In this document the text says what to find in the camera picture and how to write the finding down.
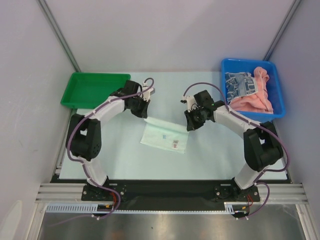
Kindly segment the white terry towel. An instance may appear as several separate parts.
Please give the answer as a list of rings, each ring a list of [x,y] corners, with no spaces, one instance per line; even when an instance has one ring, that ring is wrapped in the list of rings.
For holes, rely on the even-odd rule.
[[[185,153],[189,137],[186,126],[153,117],[144,121],[141,144],[165,151]]]

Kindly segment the blue white patterned towel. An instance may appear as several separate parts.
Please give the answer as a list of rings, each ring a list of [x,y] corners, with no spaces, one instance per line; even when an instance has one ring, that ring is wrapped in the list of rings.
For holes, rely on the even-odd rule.
[[[236,98],[254,95],[258,92],[258,84],[250,72],[226,72],[226,100],[230,103]]]

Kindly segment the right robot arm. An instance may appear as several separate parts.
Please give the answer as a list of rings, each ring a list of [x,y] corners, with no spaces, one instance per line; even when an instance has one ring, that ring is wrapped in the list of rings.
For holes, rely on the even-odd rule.
[[[236,201],[248,196],[248,188],[253,186],[264,172],[284,156],[273,123],[251,120],[234,111],[224,101],[214,101],[207,90],[193,96],[183,96],[181,102],[187,104],[184,115],[188,132],[201,128],[207,121],[221,124],[243,140],[245,164],[234,177],[235,185],[230,195]]]

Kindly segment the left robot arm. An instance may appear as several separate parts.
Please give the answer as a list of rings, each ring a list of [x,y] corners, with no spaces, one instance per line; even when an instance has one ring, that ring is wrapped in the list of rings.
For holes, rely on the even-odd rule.
[[[143,84],[127,80],[124,87],[112,92],[93,110],[71,116],[65,142],[66,153],[72,162],[81,165],[87,182],[94,186],[92,194],[99,200],[105,200],[110,195],[110,187],[105,184],[108,176],[97,160],[102,148],[102,127],[125,110],[146,119],[150,98],[155,91],[154,83],[151,77]]]

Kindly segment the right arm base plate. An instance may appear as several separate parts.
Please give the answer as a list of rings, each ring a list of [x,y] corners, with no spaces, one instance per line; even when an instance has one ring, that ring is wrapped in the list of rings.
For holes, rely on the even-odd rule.
[[[256,186],[240,189],[236,184],[216,185],[213,190],[215,202],[259,202],[260,195]]]

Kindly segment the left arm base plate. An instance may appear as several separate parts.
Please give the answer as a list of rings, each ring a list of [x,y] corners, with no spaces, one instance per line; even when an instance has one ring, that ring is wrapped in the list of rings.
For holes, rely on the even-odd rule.
[[[120,194],[120,197],[126,195],[126,186],[123,184],[111,183],[106,186]],[[114,192],[109,190],[101,189],[100,187],[93,186],[89,183],[86,183],[82,189],[81,200],[87,202],[104,202],[104,201],[113,201],[114,198],[117,200],[118,197]]]

